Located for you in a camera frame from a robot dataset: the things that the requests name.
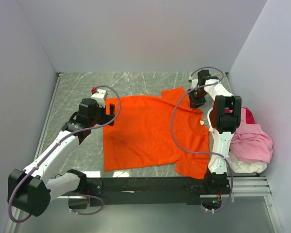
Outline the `orange t shirt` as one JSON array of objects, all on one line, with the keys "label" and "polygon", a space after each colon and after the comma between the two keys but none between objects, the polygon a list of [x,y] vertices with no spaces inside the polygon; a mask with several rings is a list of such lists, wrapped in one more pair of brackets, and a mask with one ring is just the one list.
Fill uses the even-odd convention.
[{"label": "orange t shirt", "polygon": [[104,170],[176,164],[181,175],[203,179],[210,147],[209,131],[201,124],[203,112],[192,109],[182,87],[161,96],[107,99],[121,104],[113,126],[103,127]]}]

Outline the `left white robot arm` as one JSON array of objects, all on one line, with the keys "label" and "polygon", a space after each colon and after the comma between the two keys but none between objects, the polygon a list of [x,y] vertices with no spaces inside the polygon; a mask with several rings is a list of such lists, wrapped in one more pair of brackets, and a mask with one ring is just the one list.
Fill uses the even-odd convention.
[{"label": "left white robot arm", "polygon": [[75,169],[68,170],[58,178],[52,175],[60,164],[78,147],[94,129],[114,125],[119,111],[111,103],[108,107],[99,105],[92,98],[83,99],[78,111],[74,112],[51,145],[23,170],[13,170],[8,177],[8,215],[15,223],[12,208],[40,216],[56,198],[70,192],[93,198],[89,192],[87,177]]}]

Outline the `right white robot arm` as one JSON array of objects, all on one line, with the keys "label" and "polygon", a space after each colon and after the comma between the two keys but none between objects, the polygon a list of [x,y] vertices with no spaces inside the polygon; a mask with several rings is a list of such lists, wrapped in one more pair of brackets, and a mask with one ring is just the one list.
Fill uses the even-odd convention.
[{"label": "right white robot arm", "polygon": [[229,187],[227,183],[227,162],[232,137],[241,123],[242,98],[233,95],[222,84],[222,77],[212,76],[211,67],[202,67],[189,77],[191,89],[188,90],[190,107],[199,108],[206,103],[205,96],[213,99],[213,106],[207,113],[209,131],[213,137],[208,171],[204,177],[203,188],[213,194],[221,187]]}]

